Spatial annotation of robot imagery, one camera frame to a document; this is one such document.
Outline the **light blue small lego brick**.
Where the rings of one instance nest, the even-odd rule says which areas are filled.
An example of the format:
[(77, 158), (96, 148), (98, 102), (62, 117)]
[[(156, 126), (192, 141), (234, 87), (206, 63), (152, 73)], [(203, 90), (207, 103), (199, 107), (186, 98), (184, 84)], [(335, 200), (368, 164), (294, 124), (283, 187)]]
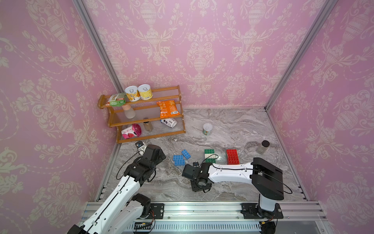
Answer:
[(188, 160), (188, 159), (191, 158), (191, 155), (187, 150), (183, 150), (181, 153), (182, 153), (182, 155), (184, 156), (185, 159)]

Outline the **green lego brick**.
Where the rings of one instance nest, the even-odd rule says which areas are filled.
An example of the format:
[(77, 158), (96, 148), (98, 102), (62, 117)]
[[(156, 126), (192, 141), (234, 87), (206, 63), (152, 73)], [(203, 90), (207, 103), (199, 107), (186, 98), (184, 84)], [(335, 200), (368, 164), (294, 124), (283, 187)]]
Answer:
[(215, 154), (214, 149), (205, 149), (204, 154)]
[(216, 163), (216, 159), (206, 159), (206, 163)]

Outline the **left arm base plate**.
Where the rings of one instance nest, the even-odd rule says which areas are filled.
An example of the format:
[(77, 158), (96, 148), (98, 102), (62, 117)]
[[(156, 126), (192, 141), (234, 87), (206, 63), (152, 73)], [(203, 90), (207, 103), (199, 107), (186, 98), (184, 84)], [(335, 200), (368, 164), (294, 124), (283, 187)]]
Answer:
[(147, 218), (149, 219), (163, 219), (164, 218), (164, 203), (151, 203), (149, 208), (149, 215)]

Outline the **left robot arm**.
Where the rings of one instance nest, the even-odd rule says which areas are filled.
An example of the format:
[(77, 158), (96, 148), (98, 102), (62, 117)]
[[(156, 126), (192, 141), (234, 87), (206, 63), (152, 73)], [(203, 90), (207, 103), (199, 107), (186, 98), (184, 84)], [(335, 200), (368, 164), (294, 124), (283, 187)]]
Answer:
[(159, 146), (148, 145), (140, 157), (127, 166), (116, 189), (110, 194), (98, 210), (81, 226), (73, 225), (69, 234), (121, 234), (139, 218), (155, 222), (151, 209), (151, 199), (139, 194), (138, 190), (145, 182), (150, 182), (156, 174), (156, 166), (166, 159)]

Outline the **red lego brick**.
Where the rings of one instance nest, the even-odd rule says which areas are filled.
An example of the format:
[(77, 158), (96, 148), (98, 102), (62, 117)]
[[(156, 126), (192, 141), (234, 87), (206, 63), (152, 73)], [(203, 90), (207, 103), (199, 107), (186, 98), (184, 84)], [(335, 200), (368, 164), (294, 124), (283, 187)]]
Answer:
[(227, 156), (227, 160), (238, 160), (239, 161), (239, 158), (238, 158), (238, 156), (237, 157), (228, 157)]
[(227, 156), (228, 157), (237, 157), (238, 153), (235, 149), (227, 149)]
[(228, 160), (228, 165), (238, 165), (240, 162), (238, 160)]

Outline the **red lego brick front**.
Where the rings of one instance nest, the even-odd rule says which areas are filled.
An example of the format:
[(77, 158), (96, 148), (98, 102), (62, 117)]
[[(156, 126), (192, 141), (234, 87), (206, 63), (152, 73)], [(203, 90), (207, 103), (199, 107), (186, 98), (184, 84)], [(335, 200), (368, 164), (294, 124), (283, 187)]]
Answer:
[(238, 165), (240, 162), (238, 160), (228, 160), (228, 165)]

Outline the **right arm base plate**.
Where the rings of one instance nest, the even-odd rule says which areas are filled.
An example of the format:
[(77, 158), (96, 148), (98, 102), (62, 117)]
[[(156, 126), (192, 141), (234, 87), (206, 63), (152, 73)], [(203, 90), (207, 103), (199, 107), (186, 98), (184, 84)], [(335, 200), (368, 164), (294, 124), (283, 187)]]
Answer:
[(275, 210), (270, 212), (260, 208), (258, 203), (242, 203), (241, 214), (244, 219), (283, 219), (283, 213), (278, 203)]

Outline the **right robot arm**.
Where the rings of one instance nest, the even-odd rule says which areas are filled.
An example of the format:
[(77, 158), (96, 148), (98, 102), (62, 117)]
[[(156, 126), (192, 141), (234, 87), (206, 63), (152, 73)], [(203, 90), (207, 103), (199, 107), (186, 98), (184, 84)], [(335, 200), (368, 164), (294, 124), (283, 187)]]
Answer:
[(215, 183), (238, 182), (253, 185), (260, 193), (257, 203), (242, 204), (245, 219), (282, 219), (279, 201), (284, 200), (283, 172), (261, 158), (237, 165), (204, 162), (199, 166), (186, 165), (182, 177), (191, 182), (194, 192), (208, 192)]

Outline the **white lego brick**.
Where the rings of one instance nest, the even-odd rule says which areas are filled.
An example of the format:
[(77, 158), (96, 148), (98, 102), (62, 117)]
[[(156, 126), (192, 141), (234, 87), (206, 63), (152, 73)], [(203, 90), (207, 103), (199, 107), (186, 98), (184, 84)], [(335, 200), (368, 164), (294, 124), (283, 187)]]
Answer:
[(205, 154), (205, 159), (216, 159), (216, 154)]

